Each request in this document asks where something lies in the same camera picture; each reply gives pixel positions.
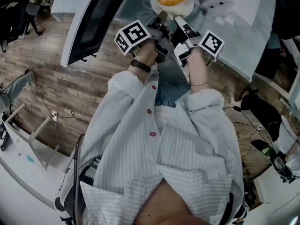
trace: shirt cuff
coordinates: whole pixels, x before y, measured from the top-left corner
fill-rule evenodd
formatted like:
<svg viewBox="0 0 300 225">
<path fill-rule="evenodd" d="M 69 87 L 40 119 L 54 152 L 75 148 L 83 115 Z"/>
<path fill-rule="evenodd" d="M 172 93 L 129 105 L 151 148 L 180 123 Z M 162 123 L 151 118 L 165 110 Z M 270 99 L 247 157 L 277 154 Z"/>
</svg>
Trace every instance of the shirt cuff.
<svg viewBox="0 0 300 225">
<path fill-rule="evenodd" d="M 114 75 L 107 83 L 108 90 L 116 88 L 126 92 L 133 99 L 136 99 L 144 88 L 144 84 L 136 75 L 129 71 L 123 71 Z"/>
<path fill-rule="evenodd" d="M 223 106 L 224 98 L 214 89 L 203 89 L 193 93 L 187 98 L 187 105 L 190 111 L 196 111 L 207 106 Z"/>
</svg>

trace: silver bracelet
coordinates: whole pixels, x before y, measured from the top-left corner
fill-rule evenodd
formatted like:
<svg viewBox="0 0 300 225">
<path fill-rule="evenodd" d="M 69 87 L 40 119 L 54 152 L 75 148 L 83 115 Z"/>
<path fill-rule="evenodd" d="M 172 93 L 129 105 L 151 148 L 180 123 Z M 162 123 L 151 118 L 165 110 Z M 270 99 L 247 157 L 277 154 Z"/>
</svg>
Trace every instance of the silver bracelet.
<svg viewBox="0 0 300 225">
<path fill-rule="evenodd" d="M 191 84 L 191 77 L 189 76 L 189 73 L 188 73 L 188 78 L 189 78 L 189 85 L 190 86 L 200 86 L 200 85 L 208 83 L 208 82 L 202 82 L 202 83 L 197 83 L 197 84 Z"/>
</svg>

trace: skin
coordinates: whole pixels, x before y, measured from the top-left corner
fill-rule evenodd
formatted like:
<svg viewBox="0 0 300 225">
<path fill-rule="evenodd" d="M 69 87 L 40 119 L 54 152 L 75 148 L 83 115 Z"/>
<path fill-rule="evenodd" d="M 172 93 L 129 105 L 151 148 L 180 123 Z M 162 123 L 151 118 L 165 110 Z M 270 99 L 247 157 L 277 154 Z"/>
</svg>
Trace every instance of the skin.
<svg viewBox="0 0 300 225">
<path fill-rule="evenodd" d="M 157 57 L 155 44 L 151 40 L 146 40 L 135 57 L 139 62 L 152 67 Z M 191 84 L 205 83 L 203 85 L 191 85 L 191 93 L 200 92 L 209 88 L 207 66 L 203 59 L 200 48 L 192 50 L 191 56 L 187 60 L 190 70 Z M 130 66 L 128 71 L 135 74 L 142 83 L 148 77 L 148 73 Z M 171 186 L 163 179 L 152 192 L 148 200 L 142 206 L 135 218 L 134 225 L 209 225 L 201 218 L 192 215 L 188 206 Z"/>
</svg>

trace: person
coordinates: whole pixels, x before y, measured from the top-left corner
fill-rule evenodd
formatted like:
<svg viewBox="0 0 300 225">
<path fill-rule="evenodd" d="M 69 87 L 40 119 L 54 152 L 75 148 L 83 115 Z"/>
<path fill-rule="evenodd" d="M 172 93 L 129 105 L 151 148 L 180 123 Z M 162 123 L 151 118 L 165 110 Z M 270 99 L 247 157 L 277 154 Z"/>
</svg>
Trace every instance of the person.
<svg viewBox="0 0 300 225">
<path fill-rule="evenodd" d="M 21 93 L 22 89 L 31 83 L 35 86 L 35 77 L 31 69 L 27 69 L 25 73 L 12 81 L 7 87 L 0 90 L 0 113 L 10 108 L 16 97 Z"/>
<path fill-rule="evenodd" d="M 157 55 L 151 40 L 143 42 L 135 60 L 152 70 L 129 66 L 113 76 L 90 122 L 81 178 L 101 160 L 92 182 L 80 182 L 83 224 L 227 224 L 242 204 L 237 136 L 201 49 L 187 60 L 190 84 L 175 61 L 154 65 Z M 71 169 L 61 204 L 73 179 Z"/>
</svg>

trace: hand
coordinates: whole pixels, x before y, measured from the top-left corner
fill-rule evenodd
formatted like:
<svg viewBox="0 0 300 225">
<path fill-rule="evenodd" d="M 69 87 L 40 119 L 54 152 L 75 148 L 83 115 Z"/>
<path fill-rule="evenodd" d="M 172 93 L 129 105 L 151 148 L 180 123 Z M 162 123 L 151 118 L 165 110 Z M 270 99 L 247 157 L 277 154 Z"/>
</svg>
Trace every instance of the hand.
<svg viewBox="0 0 300 225">
<path fill-rule="evenodd" d="M 147 39 L 142 42 L 142 47 L 135 59 L 139 62 L 151 67 L 155 63 L 158 53 L 155 50 L 155 42 L 152 39 Z"/>
</svg>

